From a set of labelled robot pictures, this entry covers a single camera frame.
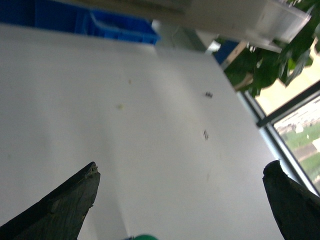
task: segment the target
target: window frame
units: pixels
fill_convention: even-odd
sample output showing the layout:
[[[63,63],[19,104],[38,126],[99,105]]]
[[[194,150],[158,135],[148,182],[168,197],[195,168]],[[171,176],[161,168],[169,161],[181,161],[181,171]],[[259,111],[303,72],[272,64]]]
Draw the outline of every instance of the window frame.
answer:
[[[274,124],[319,96],[320,80],[283,104],[278,109],[274,110],[269,115],[266,115],[259,103],[248,92],[243,92],[240,94],[240,97],[244,100],[245,104],[253,113],[256,126],[267,137],[270,146],[277,152],[280,160],[284,161],[285,165],[288,167],[290,173],[295,177],[296,181],[318,196],[320,196],[320,192],[315,188],[312,181],[302,169],[291,150],[287,147],[284,140],[278,134]]]

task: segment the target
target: outdoor greenery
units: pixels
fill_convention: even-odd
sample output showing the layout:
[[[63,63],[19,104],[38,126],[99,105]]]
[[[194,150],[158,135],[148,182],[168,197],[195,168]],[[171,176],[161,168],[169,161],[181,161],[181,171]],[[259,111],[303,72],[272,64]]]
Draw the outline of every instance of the outdoor greenery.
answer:
[[[320,52],[320,0],[288,0],[311,15],[309,22],[290,43],[275,40],[281,53],[261,48],[245,48],[224,71],[237,91],[249,91],[255,97],[261,89],[280,79],[286,86],[297,77],[305,66],[310,66],[310,48],[315,38],[315,50]]]
[[[305,127],[303,132],[290,131],[282,134],[281,137],[291,150],[312,144],[314,140],[320,138],[320,122]],[[311,180],[316,179],[320,175],[320,152],[300,161],[300,165]]]
[[[320,175],[320,152],[300,162],[301,167],[311,180]]]
[[[290,131],[282,134],[281,137],[291,150],[305,146],[312,143],[313,140],[320,138],[320,122],[305,127],[303,132],[296,133],[295,131]]]

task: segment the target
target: green cap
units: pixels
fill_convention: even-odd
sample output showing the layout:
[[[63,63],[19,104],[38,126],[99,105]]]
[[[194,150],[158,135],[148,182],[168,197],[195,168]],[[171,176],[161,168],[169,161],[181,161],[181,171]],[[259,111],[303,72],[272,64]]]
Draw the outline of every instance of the green cap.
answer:
[[[158,240],[158,239],[151,235],[139,235],[139,236],[136,236],[134,240]]]

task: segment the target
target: green object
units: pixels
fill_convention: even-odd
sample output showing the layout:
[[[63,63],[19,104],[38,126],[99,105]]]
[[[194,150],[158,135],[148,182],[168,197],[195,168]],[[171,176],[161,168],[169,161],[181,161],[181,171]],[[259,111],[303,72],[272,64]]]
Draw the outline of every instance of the green object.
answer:
[[[133,240],[158,240],[158,239],[151,235],[139,235],[139,236],[136,236]]]
[[[314,49],[320,52],[320,0],[288,0],[287,3],[310,14],[309,22],[290,43],[274,40],[282,48],[281,53],[257,47],[245,48],[224,71],[237,91],[248,90],[255,97],[278,78],[288,86],[305,66],[312,65],[310,47],[315,37],[318,41]]]

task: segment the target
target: blue plastic crate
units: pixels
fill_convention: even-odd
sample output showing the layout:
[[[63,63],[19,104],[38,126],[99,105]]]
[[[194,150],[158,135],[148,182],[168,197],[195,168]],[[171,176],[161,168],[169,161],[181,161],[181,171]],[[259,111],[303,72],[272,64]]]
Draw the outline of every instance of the blue plastic crate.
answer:
[[[53,0],[0,0],[0,22],[148,44],[160,39],[142,18]]]
[[[35,0],[35,21],[37,28],[74,33],[77,16],[85,8],[51,0]]]
[[[0,0],[0,22],[33,27],[35,0]]]
[[[146,20],[115,13],[92,10],[80,19],[77,33],[130,42],[156,44],[160,36]]]

